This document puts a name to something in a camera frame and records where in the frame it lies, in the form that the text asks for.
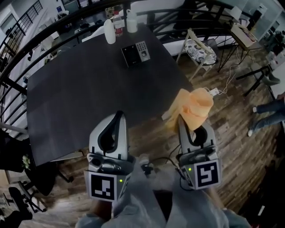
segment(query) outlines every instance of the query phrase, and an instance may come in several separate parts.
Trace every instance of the black device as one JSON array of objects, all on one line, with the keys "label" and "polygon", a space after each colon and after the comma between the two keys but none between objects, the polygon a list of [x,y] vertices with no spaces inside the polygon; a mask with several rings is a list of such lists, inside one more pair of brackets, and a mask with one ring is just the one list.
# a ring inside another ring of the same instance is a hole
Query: black device
[{"label": "black device", "polygon": [[122,48],[123,56],[126,60],[128,67],[149,60],[151,57],[147,50],[147,45],[145,41],[136,43],[131,46]]},{"label": "black device", "polygon": [[257,21],[260,19],[261,16],[262,13],[258,10],[256,10],[253,13],[253,16],[249,19],[249,25],[247,27],[249,31],[255,26],[255,24],[257,23]]}]

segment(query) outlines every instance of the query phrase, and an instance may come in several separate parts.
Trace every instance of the office chair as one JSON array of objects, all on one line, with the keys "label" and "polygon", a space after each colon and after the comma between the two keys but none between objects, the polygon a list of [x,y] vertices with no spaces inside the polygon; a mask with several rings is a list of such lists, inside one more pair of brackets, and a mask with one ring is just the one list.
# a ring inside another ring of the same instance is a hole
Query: office chair
[{"label": "office chair", "polygon": [[[28,168],[23,166],[23,156],[27,156],[30,159],[30,165]],[[54,184],[57,175],[62,177],[66,182],[73,181],[73,177],[69,179],[57,168],[55,162],[49,162],[40,166],[35,165],[32,155],[29,139],[19,141],[9,136],[0,129],[0,169],[14,172],[25,171],[27,177],[31,180],[30,183],[19,182],[19,185],[28,199],[31,199],[37,191],[29,194],[28,189],[35,186],[37,190],[47,196]]]},{"label": "office chair", "polygon": [[12,199],[7,199],[4,194],[6,204],[8,206],[10,206],[10,203],[15,204],[18,211],[13,211],[5,220],[1,220],[1,228],[17,228],[22,221],[31,220],[33,218],[32,213],[28,210],[27,202],[29,202],[29,200],[15,187],[10,187],[9,193]]},{"label": "office chair", "polygon": [[215,39],[205,40],[202,42],[198,39],[191,28],[188,29],[188,33],[178,54],[176,63],[178,63],[183,50],[185,50],[188,56],[197,66],[197,69],[191,76],[190,81],[201,68],[205,69],[205,73],[203,74],[203,76],[205,76],[213,68],[213,66],[218,63],[218,59],[213,48],[218,50]]}]

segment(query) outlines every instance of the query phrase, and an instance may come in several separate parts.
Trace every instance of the orange cloth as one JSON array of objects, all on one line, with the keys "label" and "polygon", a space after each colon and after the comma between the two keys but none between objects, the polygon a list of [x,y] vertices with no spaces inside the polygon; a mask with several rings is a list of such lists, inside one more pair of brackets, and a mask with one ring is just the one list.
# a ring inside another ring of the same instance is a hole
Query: orange cloth
[{"label": "orange cloth", "polygon": [[214,105],[213,97],[203,88],[198,88],[191,93],[181,89],[168,110],[166,125],[177,132],[177,118],[180,114],[190,130],[196,130],[208,117]]}]

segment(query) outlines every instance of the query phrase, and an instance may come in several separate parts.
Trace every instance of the person's leg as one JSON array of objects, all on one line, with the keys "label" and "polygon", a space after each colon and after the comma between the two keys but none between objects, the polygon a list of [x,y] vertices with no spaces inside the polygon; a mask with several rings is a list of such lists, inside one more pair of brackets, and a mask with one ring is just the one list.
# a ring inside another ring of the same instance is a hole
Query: person's leg
[{"label": "person's leg", "polygon": [[284,109],[285,109],[284,99],[274,100],[269,102],[268,104],[256,106],[257,113],[277,112]]},{"label": "person's leg", "polygon": [[256,130],[262,128],[262,127],[266,127],[269,125],[273,125],[276,123],[279,123],[281,121],[285,121],[285,114],[284,112],[278,111],[268,117],[265,117],[259,121],[257,121],[256,123],[252,124],[249,128],[248,131],[248,135],[251,136],[253,132],[255,132]]}]

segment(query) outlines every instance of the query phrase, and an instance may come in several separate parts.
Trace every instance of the white chair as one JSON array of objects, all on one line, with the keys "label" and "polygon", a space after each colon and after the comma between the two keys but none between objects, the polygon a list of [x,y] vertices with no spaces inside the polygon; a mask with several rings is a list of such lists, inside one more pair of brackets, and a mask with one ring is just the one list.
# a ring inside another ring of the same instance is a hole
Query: white chair
[{"label": "white chair", "polygon": [[188,29],[185,41],[176,59],[176,63],[178,63],[182,52],[185,50],[188,56],[195,63],[195,65],[198,66],[196,71],[191,76],[190,80],[192,80],[192,78],[198,73],[201,68],[204,68],[206,71],[203,76],[206,75],[218,62],[216,53],[210,47],[214,46],[217,48],[216,41],[214,39],[210,39],[203,42],[198,39],[198,37],[195,35],[191,28]]}]

